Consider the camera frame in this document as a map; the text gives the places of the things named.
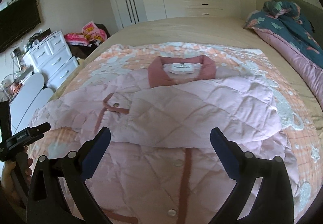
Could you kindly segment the person's left hand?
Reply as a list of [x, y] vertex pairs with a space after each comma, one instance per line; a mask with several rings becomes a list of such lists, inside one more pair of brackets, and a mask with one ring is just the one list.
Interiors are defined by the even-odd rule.
[[9, 203], [9, 205], [25, 210], [25, 199], [19, 182], [19, 176], [23, 177], [23, 184], [26, 183], [25, 181], [28, 182], [28, 185], [30, 184], [32, 175], [32, 170], [30, 167], [33, 163], [33, 159], [28, 158], [27, 149], [25, 149], [24, 152], [20, 153], [19, 155], [23, 159], [24, 165], [22, 167], [25, 172], [21, 172], [16, 161], [6, 161], [1, 174], [1, 191], [4, 199]]

